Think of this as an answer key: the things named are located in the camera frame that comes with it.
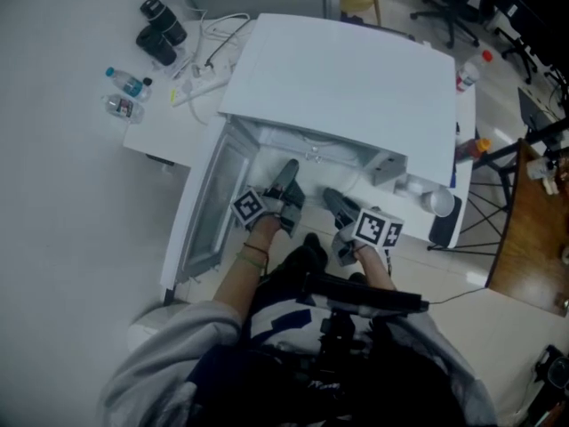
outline black cup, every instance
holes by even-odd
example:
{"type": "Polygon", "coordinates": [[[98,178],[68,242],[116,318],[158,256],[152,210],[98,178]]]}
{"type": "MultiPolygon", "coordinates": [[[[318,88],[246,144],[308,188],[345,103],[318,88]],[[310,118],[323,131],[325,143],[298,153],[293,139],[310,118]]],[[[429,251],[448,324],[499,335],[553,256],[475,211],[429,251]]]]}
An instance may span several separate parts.
{"type": "Polygon", "coordinates": [[[139,33],[136,44],[166,67],[172,65],[176,60],[176,52],[162,36],[162,33],[150,25],[139,33]]]}
{"type": "Polygon", "coordinates": [[[177,46],[188,35],[176,15],[160,0],[147,0],[140,7],[152,27],[162,33],[172,46],[177,46]]]}

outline wooden desk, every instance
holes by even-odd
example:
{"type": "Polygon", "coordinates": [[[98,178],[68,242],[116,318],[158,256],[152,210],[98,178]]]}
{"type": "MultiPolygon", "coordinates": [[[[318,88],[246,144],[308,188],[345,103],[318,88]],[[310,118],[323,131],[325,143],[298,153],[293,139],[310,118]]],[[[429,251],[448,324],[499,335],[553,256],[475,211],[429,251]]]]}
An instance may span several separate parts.
{"type": "Polygon", "coordinates": [[[486,287],[564,317],[569,268],[560,255],[569,245],[569,207],[527,176],[527,163],[537,157],[526,142],[518,143],[511,207],[486,287]]]}

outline white floor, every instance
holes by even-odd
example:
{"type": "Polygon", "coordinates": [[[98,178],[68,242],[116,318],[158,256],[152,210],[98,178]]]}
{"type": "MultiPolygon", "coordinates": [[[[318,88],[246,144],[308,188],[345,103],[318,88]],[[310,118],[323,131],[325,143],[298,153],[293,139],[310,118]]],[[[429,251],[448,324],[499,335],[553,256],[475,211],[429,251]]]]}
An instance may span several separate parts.
{"type": "MultiPolygon", "coordinates": [[[[533,85],[527,87],[525,77],[520,76],[520,65],[503,60],[498,54],[500,42],[481,27],[477,28],[482,43],[479,49],[458,35],[454,49],[447,50],[444,46],[447,36],[444,25],[432,20],[409,19],[409,12],[423,8],[421,0],[381,0],[382,25],[411,33],[418,41],[427,40],[434,48],[453,55],[457,62],[465,61],[483,48],[490,49],[494,53],[493,65],[477,85],[478,131],[490,137],[495,148],[508,145],[523,135],[525,129],[519,115],[517,88],[529,89],[534,97],[548,104],[552,86],[542,74],[538,74],[534,77],[533,85]]],[[[359,15],[368,22],[375,22],[373,10],[359,15]]],[[[563,116],[555,102],[550,107],[554,113],[563,116]]],[[[475,173],[474,178],[487,179],[487,176],[488,173],[481,172],[475,173]]],[[[473,187],[472,190],[502,203],[501,193],[495,189],[473,187]]],[[[495,210],[492,205],[476,197],[473,197],[473,201],[486,214],[495,210]]],[[[463,228],[479,219],[479,213],[468,205],[463,228]]],[[[493,218],[499,230],[504,219],[504,213],[498,213],[493,218]]],[[[284,233],[279,234],[271,249],[269,267],[280,263],[312,230],[318,232],[323,246],[329,247],[333,238],[331,215],[317,208],[306,207],[294,239],[289,239],[284,233]]],[[[235,230],[230,236],[226,257],[219,270],[211,270],[197,280],[178,286],[176,297],[187,302],[211,299],[244,236],[243,231],[235,230]]],[[[460,243],[467,245],[498,240],[498,234],[484,223],[466,232],[460,243]]],[[[426,247],[426,242],[413,238],[403,237],[400,240],[392,257],[393,279],[398,289],[420,293],[427,300],[437,302],[484,285],[493,259],[491,256],[428,252],[426,247]]],[[[491,252],[495,248],[490,246],[486,250],[491,252]]],[[[333,258],[328,267],[330,273],[339,276],[347,276],[356,270],[357,266],[340,268],[333,258]]],[[[504,424],[510,424],[519,417],[516,411],[522,404],[525,388],[530,381],[530,368],[542,349],[553,343],[559,349],[569,351],[569,320],[493,291],[484,290],[442,305],[433,305],[430,313],[442,332],[485,382],[504,424]]],[[[539,388],[539,385],[530,387],[524,407],[529,405],[539,388]]]]}

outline white wall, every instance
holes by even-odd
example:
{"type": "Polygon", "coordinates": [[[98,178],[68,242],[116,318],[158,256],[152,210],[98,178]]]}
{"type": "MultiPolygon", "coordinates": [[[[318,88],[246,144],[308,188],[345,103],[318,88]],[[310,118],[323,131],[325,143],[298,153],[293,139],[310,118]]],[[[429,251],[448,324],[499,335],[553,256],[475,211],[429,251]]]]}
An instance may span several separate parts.
{"type": "Polygon", "coordinates": [[[158,302],[180,189],[100,103],[143,1],[0,0],[0,425],[91,425],[158,302]]]}

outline black metal stand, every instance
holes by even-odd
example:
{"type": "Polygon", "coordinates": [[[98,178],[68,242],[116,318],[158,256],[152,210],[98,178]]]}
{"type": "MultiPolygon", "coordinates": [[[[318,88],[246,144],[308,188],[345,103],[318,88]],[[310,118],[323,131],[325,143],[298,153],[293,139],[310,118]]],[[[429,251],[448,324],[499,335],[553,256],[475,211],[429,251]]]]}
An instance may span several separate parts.
{"type": "MultiPolygon", "coordinates": [[[[481,185],[481,186],[485,186],[485,187],[502,187],[504,189],[507,189],[508,190],[508,196],[506,197],[507,205],[497,205],[493,201],[491,201],[490,199],[486,199],[485,197],[480,196],[479,194],[475,193],[474,191],[469,191],[470,195],[478,197],[478,198],[482,199],[483,201],[485,201],[486,203],[493,205],[494,207],[496,207],[496,210],[494,212],[490,213],[489,215],[486,215],[484,212],[482,212],[482,210],[480,210],[480,207],[478,207],[474,203],[474,201],[472,201],[472,199],[470,199],[470,197],[469,197],[468,201],[478,211],[478,213],[482,215],[482,219],[478,220],[476,223],[473,223],[470,226],[468,226],[467,228],[465,228],[464,230],[462,230],[461,235],[467,231],[474,229],[476,226],[478,226],[484,222],[488,222],[488,224],[490,226],[492,226],[492,229],[494,231],[496,231],[498,236],[500,236],[500,238],[501,238],[501,231],[498,230],[498,228],[494,225],[494,223],[492,223],[492,221],[490,219],[492,217],[494,217],[496,214],[499,214],[500,212],[507,212],[509,210],[508,209],[508,207],[509,207],[508,206],[508,204],[509,204],[509,177],[506,175],[505,179],[508,180],[508,184],[506,187],[504,186],[504,180],[503,179],[502,179],[502,183],[488,183],[488,182],[471,182],[470,183],[470,185],[481,185]]],[[[480,247],[480,246],[497,246],[499,243],[500,243],[500,241],[498,241],[498,242],[485,242],[483,244],[470,244],[467,246],[456,246],[454,248],[444,248],[444,247],[439,246],[439,245],[433,245],[433,246],[428,246],[427,250],[428,251],[435,250],[438,252],[448,252],[448,253],[480,254],[483,256],[495,256],[496,253],[462,250],[462,248],[476,248],[476,247],[480,247]]]]}
{"type": "MultiPolygon", "coordinates": [[[[561,120],[557,121],[555,124],[551,124],[550,126],[543,128],[542,130],[529,132],[525,136],[525,141],[528,144],[533,145],[536,142],[543,141],[544,139],[547,139],[548,137],[553,136],[557,133],[561,133],[567,129],[569,129],[569,117],[562,118],[561,120]]],[[[488,166],[491,169],[493,169],[500,176],[501,183],[471,182],[470,185],[481,185],[481,186],[486,186],[486,187],[501,187],[502,191],[504,193],[504,198],[506,200],[506,205],[497,205],[494,202],[490,201],[489,199],[486,199],[485,197],[482,197],[479,194],[475,193],[474,191],[469,191],[469,194],[482,199],[483,201],[485,201],[486,203],[488,203],[490,205],[493,205],[494,207],[496,207],[496,210],[494,212],[490,213],[489,215],[486,215],[484,212],[482,212],[480,210],[480,208],[469,197],[468,201],[482,215],[483,218],[481,220],[477,221],[476,223],[468,226],[466,229],[462,230],[461,234],[464,234],[465,232],[472,230],[473,228],[475,228],[476,226],[478,226],[479,224],[481,224],[483,222],[488,222],[488,224],[490,224],[490,226],[492,226],[492,229],[494,231],[496,231],[496,233],[500,236],[500,239],[501,239],[501,231],[499,231],[498,228],[496,228],[496,226],[490,221],[490,218],[492,218],[493,216],[495,216],[496,214],[498,214],[500,212],[509,213],[511,210],[511,191],[510,191],[510,189],[512,188],[512,185],[511,185],[511,182],[509,181],[509,175],[513,174],[516,171],[516,160],[514,160],[513,163],[510,163],[510,164],[503,166],[503,167],[497,165],[495,162],[497,160],[499,160],[500,158],[504,158],[507,155],[517,153],[518,145],[519,145],[519,141],[514,142],[513,144],[510,144],[509,146],[504,147],[503,149],[496,150],[495,152],[493,152],[490,155],[484,155],[478,161],[476,161],[476,163],[473,164],[473,166],[472,166],[473,171],[476,169],[479,169],[482,166],[488,166]]],[[[436,250],[438,252],[449,252],[449,253],[481,254],[484,256],[495,256],[496,253],[473,252],[470,250],[461,250],[461,249],[462,248],[476,248],[479,246],[495,246],[495,245],[498,245],[499,243],[500,242],[487,242],[487,243],[483,243],[483,244],[456,246],[455,248],[444,248],[444,247],[439,246],[439,245],[433,245],[433,246],[428,246],[427,250],[429,250],[429,251],[436,250]]]]}

